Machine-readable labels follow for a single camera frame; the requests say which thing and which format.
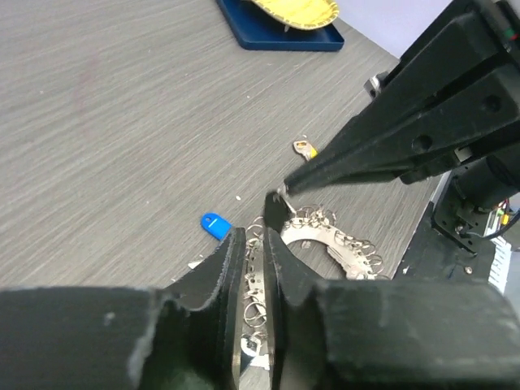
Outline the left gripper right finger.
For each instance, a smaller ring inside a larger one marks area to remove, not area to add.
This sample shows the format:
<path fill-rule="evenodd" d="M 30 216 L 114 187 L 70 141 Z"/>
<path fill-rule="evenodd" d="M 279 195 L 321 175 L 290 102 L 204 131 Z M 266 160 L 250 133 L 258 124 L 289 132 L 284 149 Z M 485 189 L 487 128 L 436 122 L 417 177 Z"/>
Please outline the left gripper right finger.
<path fill-rule="evenodd" d="M 519 320 L 491 285 L 324 279 L 263 238 L 274 389 L 516 389 Z"/>

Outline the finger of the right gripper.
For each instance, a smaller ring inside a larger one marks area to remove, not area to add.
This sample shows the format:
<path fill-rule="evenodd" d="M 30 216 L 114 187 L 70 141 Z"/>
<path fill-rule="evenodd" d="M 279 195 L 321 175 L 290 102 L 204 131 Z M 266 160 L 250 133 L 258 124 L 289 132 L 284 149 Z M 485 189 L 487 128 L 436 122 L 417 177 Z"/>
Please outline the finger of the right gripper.
<path fill-rule="evenodd" d="M 339 184 L 412 184 L 519 142 L 519 71 L 504 64 L 441 87 L 402 71 L 318 156 L 284 180 L 288 193 Z"/>
<path fill-rule="evenodd" d="M 317 163 L 426 163 L 508 124 L 508 5 L 453 1 Z"/>

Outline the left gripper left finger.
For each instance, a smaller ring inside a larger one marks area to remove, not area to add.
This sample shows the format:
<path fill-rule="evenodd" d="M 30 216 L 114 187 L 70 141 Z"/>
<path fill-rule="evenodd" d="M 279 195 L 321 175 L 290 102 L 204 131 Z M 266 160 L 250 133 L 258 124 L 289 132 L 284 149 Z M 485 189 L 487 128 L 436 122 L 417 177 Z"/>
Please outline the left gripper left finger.
<path fill-rule="evenodd" d="M 1 292 L 4 389 L 234 389 L 245 231 L 166 288 Z"/>

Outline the large silver keyring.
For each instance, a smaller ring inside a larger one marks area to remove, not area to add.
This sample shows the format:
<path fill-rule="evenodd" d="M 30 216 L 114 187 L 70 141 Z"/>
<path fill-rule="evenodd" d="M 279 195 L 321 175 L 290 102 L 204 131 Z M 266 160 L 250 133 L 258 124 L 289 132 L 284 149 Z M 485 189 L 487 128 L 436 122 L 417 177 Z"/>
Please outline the large silver keyring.
<path fill-rule="evenodd" d="M 241 337 L 242 353 L 257 357 L 267 339 L 267 309 L 263 280 L 263 217 L 246 228 L 245 252 L 245 331 Z M 327 255 L 340 266 L 348 280 L 385 280 L 383 259 L 369 240 L 358 239 L 336 226 L 336 215 L 321 206 L 292 210 L 281 232 L 286 245 L 300 243 L 303 248 L 322 244 Z"/>

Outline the blue key tag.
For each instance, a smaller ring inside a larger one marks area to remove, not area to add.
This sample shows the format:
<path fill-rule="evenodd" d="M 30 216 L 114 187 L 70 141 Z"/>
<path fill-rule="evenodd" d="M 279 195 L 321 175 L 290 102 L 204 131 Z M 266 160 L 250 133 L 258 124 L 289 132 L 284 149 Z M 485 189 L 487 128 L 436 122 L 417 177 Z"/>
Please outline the blue key tag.
<path fill-rule="evenodd" d="M 232 229 L 232 225 L 216 213 L 206 213 L 201 217 L 201 227 L 216 240 L 221 241 Z"/>

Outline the black key tag with key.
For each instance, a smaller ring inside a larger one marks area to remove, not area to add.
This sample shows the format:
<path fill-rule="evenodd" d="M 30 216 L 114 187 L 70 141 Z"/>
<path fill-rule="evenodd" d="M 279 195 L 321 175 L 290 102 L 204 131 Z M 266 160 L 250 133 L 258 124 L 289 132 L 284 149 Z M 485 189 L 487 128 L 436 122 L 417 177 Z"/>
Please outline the black key tag with key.
<path fill-rule="evenodd" d="M 262 217 L 267 228 L 281 233 L 294 214 L 295 211 L 281 193 L 271 191 L 266 195 Z"/>

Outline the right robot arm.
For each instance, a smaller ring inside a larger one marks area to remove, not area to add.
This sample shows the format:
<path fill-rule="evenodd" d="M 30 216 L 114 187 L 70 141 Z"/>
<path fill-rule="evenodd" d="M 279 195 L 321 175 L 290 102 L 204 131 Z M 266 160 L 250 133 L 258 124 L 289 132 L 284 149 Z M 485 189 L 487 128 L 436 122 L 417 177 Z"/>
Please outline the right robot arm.
<path fill-rule="evenodd" d="M 338 184 L 413 184 L 452 172 L 439 228 L 468 250 L 470 212 L 519 190 L 519 18 L 506 1 L 453 1 L 388 73 L 370 104 L 289 174 L 287 193 Z"/>

